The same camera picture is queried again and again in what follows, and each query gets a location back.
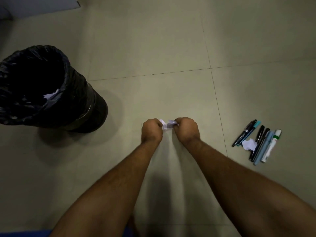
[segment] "hand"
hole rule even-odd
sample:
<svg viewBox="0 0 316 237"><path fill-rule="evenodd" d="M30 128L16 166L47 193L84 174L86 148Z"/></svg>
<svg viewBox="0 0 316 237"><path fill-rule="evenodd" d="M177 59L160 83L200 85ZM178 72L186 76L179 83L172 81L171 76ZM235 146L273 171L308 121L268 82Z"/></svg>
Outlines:
<svg viewBox="0 0 316 237"><path fill-rule="evenodd" d="M179 117L175 119L175 121L179 124L179 126L174 125L174 131L183 145L188 144L191 140L201 139L198 125L193 119L188 117Z"/></svg>
<svg viewBox="0 0 316 237"><path fill-rule="evenodd" d="M142 127L142 143L154 141L160 143L162 140L162 123L158 119L149 119Z"/></svg>

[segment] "blue fabric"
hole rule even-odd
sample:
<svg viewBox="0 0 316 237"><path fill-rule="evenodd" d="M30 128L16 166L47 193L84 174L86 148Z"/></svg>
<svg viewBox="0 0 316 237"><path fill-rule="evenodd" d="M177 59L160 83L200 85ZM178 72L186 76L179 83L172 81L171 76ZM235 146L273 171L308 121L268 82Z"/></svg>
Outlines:
<svg viewBox="0 0 316 237"><path fill-rule="evenodd" d="M48 237L51 230L0 233L0 237ZM126 226L123 237L133 237L133 230Z"/></svg>

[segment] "pen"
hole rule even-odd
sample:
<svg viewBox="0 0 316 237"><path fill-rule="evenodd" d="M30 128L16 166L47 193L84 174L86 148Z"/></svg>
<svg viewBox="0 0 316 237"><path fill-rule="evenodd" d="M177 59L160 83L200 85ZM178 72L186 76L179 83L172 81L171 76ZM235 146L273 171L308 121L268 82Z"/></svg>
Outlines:
<svg viewBox="0 0 316 237"><path fill-rule="evenodd" d="M253 125L257 122L257 120L251 121L244 129L244 131L239 135L239 137L235 140L235 142L232 144L232 147L234 147L236 144L238 144L249 131L251 131Z"/></svg>
<svg viewBox="0 0 316 237"><path fill-rule="evenodd" d="M267 137L265 138L263 144L262 144L262 147L260 148L253 164L256 166L257 164L259 164L259 162L261 161L264 153L266 152L267 148L268 148L268 145L273 137L273 134L274 134L274 131L269 131Z"/></svg>
<svg viewBox="0 0 316 237"><path fill-rule="evenodd" d="M264 140L266 139L269 131L270 131L270 129L267 128L264 131L263 135L261 136L261 139L259 140L259 143L258 143L257 147L255 148L255 151L253 152L252 156L251 156L251 159L250 159L251 162L254 162L254 160L255 160L260 148L262 147L262 144L263 144Z"/></svg>
<svg viewBox="0 0 316 237"><path fill-rule="evenodd" d="M241 141L239 141L239 142L236 144L236 146L240 146L241 143L242 143L245 139L247 139L248 136L250 136L250 134L255 130L255 128L257 128L257 127L260 125L260 123L261 123L261 121L257 121L257 122L253 125L252 129L241 139Z"/></svg>
<svg viewBox="0 0 316 237"><path fill-rule="evenodd" d="M258 134L257 134L257 137L256 137L256 139L255 139L255 141L257 142L257 146L259 146L260 139L261 139L261 137L262 137L262 135L263 135L263 132L264 132L264 125L262 125L262 126L260 127L260 129L259 129L259 131L258 131ZM252 157L253 154L254 154L254 151L251 151L250 156L249 156L249 160L251 160L251 157Z"/></svg>
<svg viewBox="0 0 316 237"><path fill-rule="evenodd" d="M266 163L268 157L270 156L270 153L273 149L273 147L276 145L277 140L280 138L282 131L280 129L276 129L274 132L274 136L272 138L272 140L270 141L270 144L267 148L267 151L265 152L265 154L263 155L263 158L261 159L262 163Z"/></svg>

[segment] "floor tile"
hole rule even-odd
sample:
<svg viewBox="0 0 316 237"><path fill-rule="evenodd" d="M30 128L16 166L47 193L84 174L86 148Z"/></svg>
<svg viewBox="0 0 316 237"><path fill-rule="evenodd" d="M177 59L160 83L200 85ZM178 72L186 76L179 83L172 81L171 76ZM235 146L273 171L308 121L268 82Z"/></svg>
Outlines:
<svg viewBox="0 0 316 237"><path fill-rule="evenodd" d="M316 56L314 0L201 0L211 67Z"/></svg>
<svg viewBox="0 0 316 237"><path fill-rule="evenodd" d="M53 227L74 201L81 146L63 131L0 125L0 132L0 228Z"/></svg>
<svg viewBox="0 0 316 237"><path fill-rule="evenodd" d="M233 226L223 225L139 225L141 237L239 237Z"/></svg>
<svg viewBox="0 0 316 237"><path fill-rule="evenodd" d="M209 69L90 83L107 101L109 115L99 130L78 141L85 148L78 162L76 197L140 143L142 123L149 118L192 117L202 139L226 154ZM172 130L164 132L153 156L135 217L145 224L227 223L200 169Z"/></svg>
<svg viewBox="0 0 316 237"><path fill-rule="evenodd" d="M53 45L72 66L89 75L94 0L79 0L81 8L0 22L0 60L33 45Z"/></svg>
<svg viewBox="0 0 316 237"><path fill-rule="evenodd" d="M228 156L316 206L316 60L216 68L212 73ZM283 131L267 163L256 167L247 151L231 147L253 119Z"/></svg>
<svg viewBox="0 0 316 237"><path fill-rule="evenodd" d="M209 68L196 0L102 0L90 80Z"/></svg>

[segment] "white paper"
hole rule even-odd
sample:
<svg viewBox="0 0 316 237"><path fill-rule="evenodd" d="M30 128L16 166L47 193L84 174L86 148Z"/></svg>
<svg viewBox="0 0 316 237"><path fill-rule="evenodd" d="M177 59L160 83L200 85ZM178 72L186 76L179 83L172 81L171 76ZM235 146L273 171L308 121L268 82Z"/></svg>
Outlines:
<svg viewBox="0 0 316 237"><path fill-rule="evenodd" d="M162 129L166 130L168 128L172 128L174 125L177 125L176 121L168 120L168 123L165 123L162 119L160 119L160 122L162 123Z"/></svg>
<svg viewBox="0 0 316 237"><path fill-rule="evenodd" d="M242 147L245 150L252 150L254 151L257 147L257 142L255 142L253 139L249 139L248 141L243 141L242 142Z"/></svg>
<svg viewBox="0 0 316 237"><path fill-rule="evenodd" d="M51 98L53 95L55 95L57 92L59 91L59 89L57 89L54 93L52 93L52 94L46 94L46 95L44 95L44 98L45 99L49 99L49 98Z"/></svg>

